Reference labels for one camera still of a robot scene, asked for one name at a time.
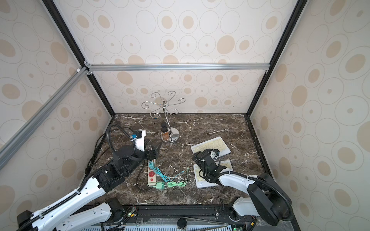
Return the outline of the beige power strip red sockets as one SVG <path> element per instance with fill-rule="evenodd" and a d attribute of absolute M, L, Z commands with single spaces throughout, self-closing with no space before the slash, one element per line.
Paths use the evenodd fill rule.
<path fill-rule="evenodd" d="M 155 172 L 155 159 L 147 161 L 147 185 L 148 187 L 156 186 L 156 172 Z"/>

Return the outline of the green plug adapter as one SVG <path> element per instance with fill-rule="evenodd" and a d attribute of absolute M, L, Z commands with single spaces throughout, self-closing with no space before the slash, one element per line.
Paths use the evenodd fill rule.
<path fill-rule="evenodd" d="M 163 190 L 163 189 L 165 189 L 165 183 L 164 182 L 156 182 L 155 188 L 157 190 Z"/>

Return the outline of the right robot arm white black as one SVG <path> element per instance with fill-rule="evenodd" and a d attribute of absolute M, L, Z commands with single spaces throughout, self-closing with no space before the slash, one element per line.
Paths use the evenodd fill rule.
<path fill-rule="evenodd" d="M 200 168 L 199 176 L 208 183 L 228 186 L 246 193 L 220 208 L 233 221 L 244 216 L 260 217 L 269 225 L 294 218 L 292 201 L 273 178 L 266 174 L 245 175 L 221 165 L 218 149 L 195 152 L 192 160 Z"/>

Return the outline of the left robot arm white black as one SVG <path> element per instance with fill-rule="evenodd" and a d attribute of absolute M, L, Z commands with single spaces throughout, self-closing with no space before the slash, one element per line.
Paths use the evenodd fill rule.
<path fill-rule="evenodd" d="M 53 230 L 80 208 L 123 183 L 143 160 L 156 159 L 160 148 L 161 145 L 157 144 L 140 151 L 133 146 L 122 146 L 113 152 L 112 160 L 88 175 L 74 191 L 43 209 L 19 214 L 18 230 Z"/>

